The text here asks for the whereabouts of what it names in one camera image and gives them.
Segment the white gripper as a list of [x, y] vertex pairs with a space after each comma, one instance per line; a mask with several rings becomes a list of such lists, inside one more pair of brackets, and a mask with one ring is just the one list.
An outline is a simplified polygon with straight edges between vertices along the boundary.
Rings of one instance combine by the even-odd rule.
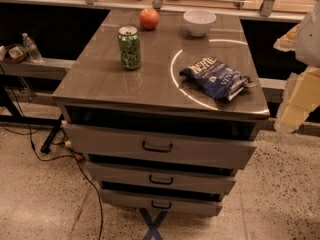
[[274, 123], [277, 132], [293, 133], [320, 106], [320, 68], [314, 67], [320, 66], [320, 0], [273, 47], [282, 52], [295, 50], [296, 59], [308, 65], [303, 73], [291, 73], [287, 79]]

